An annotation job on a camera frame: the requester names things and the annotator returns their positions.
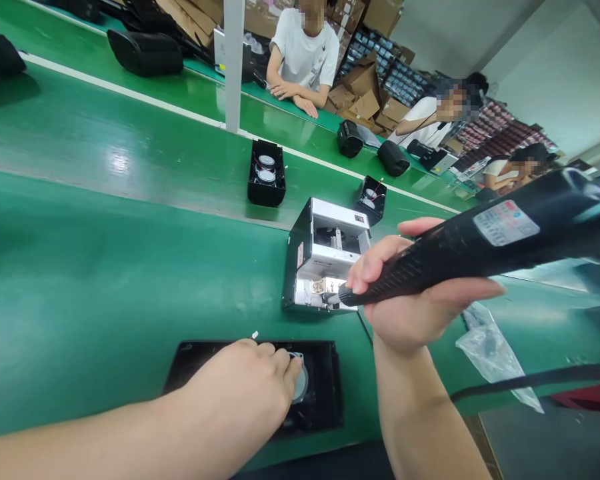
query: white t-shirt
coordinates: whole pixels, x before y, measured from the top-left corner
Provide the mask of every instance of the white t-shirt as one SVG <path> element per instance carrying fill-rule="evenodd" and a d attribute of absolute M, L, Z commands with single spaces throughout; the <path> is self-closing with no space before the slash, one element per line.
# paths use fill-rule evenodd
<path fill-rule="evenodd" d="M 433 115 L 438 108 L 438 100 L 435 97 L 424 97 L 416 103 L 405 115 L 403 120 L 424 122 L 425 119 Z M 428 127 L 421 128 L 408 135 L 396 135 L 395 131 L 389 136 L 388 140 L 402 145 L 404 148 L 414 140 L 418 140 L 424 145 L 436 148 L 445 138 L 445 135 L 451 130 L 451 122 L 447 123 L 442 129 L 438 130 L 440 122 L 435 122 Z"/>
<path fill-rule="evenodd" d="M 302 30 L 300 10 L 284 9 L 269 48 L 274 43 L 282 53 L 279 73 L 284 81 L 313 91 L 333 85 L 340 42 L 326 21 L 318 36 L 310 37 Z"/>
<path fill-rule="evenodd" d="M 500 182 L 500 181 L 506 180 L 506 179 L 516 178 L 519 174 L 518 170 L 511 170 L 510 172 L 505 173 L 504 175 L 500 175 L 500 172 L 502 172 L 502 169 L 506 166 L 507 162 L 508 162 L 508 160 L 492 161 L 490 164 L 488 164 L 484 168 L 484 170 L 475 174 L 474 180 L 476 180 L 476 182 L 484 185 L 485 184 L 485 175 L 494 175 L 496 182 Z"/>

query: electric screwdriver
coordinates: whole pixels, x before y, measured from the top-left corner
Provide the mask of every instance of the electric screwdriver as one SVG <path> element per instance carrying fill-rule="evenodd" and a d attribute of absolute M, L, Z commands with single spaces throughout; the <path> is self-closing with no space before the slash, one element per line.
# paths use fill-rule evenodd
<path fill-rule="evenodd" d="M 424 232 L 384 264 L 366 292 L 356 295 L 342 284 L 329 303 L 376 303 L 448 279 L 489 277 L 597 253 L 600 185 L 566 168 Z"/>

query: worker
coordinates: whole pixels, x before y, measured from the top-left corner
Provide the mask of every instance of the worker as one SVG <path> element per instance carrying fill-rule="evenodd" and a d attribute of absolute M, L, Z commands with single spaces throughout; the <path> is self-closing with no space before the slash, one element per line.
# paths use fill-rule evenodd
<path fill-rule="evenodd" d="M 440 223 L 420 218 L 398 230 L 416 236 Z M 347 285 L 365 292 L 383 262 L 410 244 L 398 235 L 380 240 L 351 268 Z M 490 279 L 452 279 L 364 307 L 380 424 L 398 480 L 491 478 L 427 344 L 471 302 L 502 294 Z M 0 479 L 228 479 L 282 424 L 300 370 L 301 360 L 285 350 L 240 340 L 156 400 L 0 437 Z"/>
<path fill-rule="evenodd" d="M 404 148 L 414 140 L 436 148 L 454 121 L 466 120 L 469 112 L 476 112 L 482 106 L 488 90 L 487 78 L 481 73 L 472 73 L 437 97 L 422 98 L 407 112 L 388 140 Z"/>
<path fill-rule="evenodd" d="M 292 99 L 312 118 L 333 85 L 340 42 L 325 16 L 326 0 L 299 0 L 284 9 L 269 44 L 267 82 L 278 100 Z"/>
<path fill-rule="evenodd" d="M 536 169 L 547 163 L 547 148 L 534 143 L 518 149 L 510 157 L 494 157 L 475 175 L 478 184 L 505 195 L 533 180 Z"/>

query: screwdriver label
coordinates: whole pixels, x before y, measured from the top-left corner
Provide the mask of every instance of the screwdriver label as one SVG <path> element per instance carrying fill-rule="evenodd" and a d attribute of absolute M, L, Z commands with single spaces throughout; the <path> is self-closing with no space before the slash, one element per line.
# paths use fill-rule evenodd
<path fill-rule="evenodd" d="M 479 213 L 473 218 L 473 222 L 494 247 L 504 247 L 540 232 L 540 227 L 513 200 L 504 201 Z"/>

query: white stripe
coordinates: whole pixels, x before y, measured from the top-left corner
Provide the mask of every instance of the white stripe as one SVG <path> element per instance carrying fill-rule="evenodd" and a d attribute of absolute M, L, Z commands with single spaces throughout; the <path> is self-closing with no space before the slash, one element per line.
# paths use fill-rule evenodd
<path fill-rule="evenodd" d="M 42 5 L 41 3 L 34 2 L 33 0 L 20 0 L 20 1 L 22 1 L 22 2 L 24 2 L 24 3 L 26 3 L 26 4 L 30 5 L 30 6 L 32 6 L 34 8 L 37 8 L 38 10 L 43 10 L 43 11 L 45 11 L 47 13 L 50 13 L 54 17 L 58 17 L 58 18 L 60 18 L 62 20 L 66 20 L 66 21 L 68 21 L 68 22 L 70 22 L 70 23 L 72 23 L 74 25 L 77 25 L 78 27 L 82 27 L 82 28 L 84 28 L 86 30 L 92 31 L 94 33 L 97 33 L 98 35 L 102 35 L 103 37 L 107 36 L 107 34 L 105 32 L 103 32 L 102 30 L 97 29 L 95 27 L 92 27 L 90 25 L 87 25 L 86 23 L 84 23 L 84 22 L 82 22 L 80 20 L 76 20 L 75 18 L 71 18 L 70 16 L 65 15 L 64 13 L 60 13 L 60 12 L 58 12 L 58 11 L 56 11 L 56 10 L 54 10 L 54 9 L 46 6 L 46 5 Z"/>
<path fill-rule="evenodd" d="M 210 118 L 205 117 L 203 115 L 200 115 L 198 113 L 194 113 L 192 111 L 185 110 L 184 108 L 176 107 L 175 105 L 172 105 L 170 103 L 164 102 L 162 100 L 155 99 L 155 98 L 150 97 L 148 95 L 144 95 L 143 93 L 138 93 L 138 92 L 136 92 L 134 90 L 130 90 L 128 88 L 121 87 L 119 85 L 116 85 L 114 83 L 108 82 L 106 80 L 102 80 L 102 79 L 99 79 L 97 77 L 93 77 L 91 75 L 88 75 L 86 73 L 79 72 L 78 70 L 70 69 L 68 67 L 65 67 L 64 65 L 60 65 L 58 63 L 46 60 L 44 58 L 40 58 L 40 57 L 37 57 L 35 55 L 31 55 L 29 53 L 24 53 L 24 52 L 20 52 L 20 56 L 23 58 L 23 60 L 26 60 L 26 61 L 28 61 L 30 63 L 34 63 L 34 64 L 40 65 L 41 67 L 44 67 L 46 69 L 53 70 L 53 71 L 56 71 L 58 73 L 62 73 L 63 75 L 66 75 L 68 77 L 72 77 L 72 78 L 84 81 L 86 83 L 90 83 L 92 85 L 96 85 L 96 86 L 98 86 L 100 88 L 104 88 L 106 90 L 110 90 L 112 92 L 119 93 L 120 95 L 124 95 L 126 97 L 130 97 L 132 99 L 135 99 L 135 100 L 138 100 L 138 101 L 141 101 L 141 102 L 144 102 L 144 103 L 148 103 L 150 105 L 153 105 L 154 107 L 158 107 L 158 108 L 161 108 L 163 110 L 168 110 L 168 111 L 170 111 L 172 113 L 175 113 L 177 115 L 181 115 L 182 117 L 187 117 L 187 118 L 190 118 L 192 120 L 196 120 L 198 122 L 202 122 L 202 123 L 204 123 L 206 125 L 210 125 L 210 126 L 215 127 L 215 128 L 222 129 L 224 127 L 224 123 L 220 122 L 218 120 L 213 120 L 213 119 L 210 119 Z M 271 143 L 277 143 L 277 142 L 274 142 L 272 140 L 268 140 L 266 138 L 258 137 L 256 135 L 252 135 L 252 134 L 246 133 L 246 132 L 244 132 L 243 136 L 246 137 L 246 138 L 248 138 L 248 139 L 261 139 L 261 140 L 266 140 L 266 141 L 271 142 Z M 292 149 L 290 147 L 286 147 L 286 146 L 282 145 L 282 148 L 283 148 L 283 150 L 285 152 L 288 152 L 288 153 L 290 153 L 292 155 L 295 155 L 295 156 L 303 158 L 305 160 L 309 160 L 311 162 L 317 163 L 318 165 L 322 165 L 323 167 L 329 168 L 331 170 L 335 170 L 335 171 L 338 171 L 340 173 L 344 173 L 345 175 L 348 175 L 350 177 L 354 177 L 354 178 L 357 178 L 357 179 L 363 179 L 363 178 L 365 178 L 365 176 L 362 175 L 362 174 L 360 174 L 360 173 L 352 172 L 351 170 L 347 170 L 345 168 L 339 167 L 337 165 L 334 165 L 332 163 L 326 162 L 324 160 L 320 160 L 320 159 L 318 159 L 316 157 L 312 157 L 311 155 L 308 155 L 308 154 L 303 153 L 301 151 Z M 442 210 L 450 211 L 452 213 L 460 213 L 458 210 L 454 210 L 454 209 L 452 209 L 450 207 L 447 207 L 446 205 L 442 205 L 441 203 L 437 203 L 437 202 L 428 200 L 426 198 L 419 197 L 418 195 L 414 195 L 414 194 L 412 194 L 410 192 L 398 189 L 396 187 L 392 187 L 390 185 L 386 185 L 385 184 L 385 186 L 387 187 L 388 190 L 391 190 L 393 192 L 399 193 L 400 195 L 404 195 L 406 197 L 409 197 L 409 198 L 421 201 L 423 203 L 427 203 L 429 205 L 433 205 L 434 207 L 441 208 Z"/>

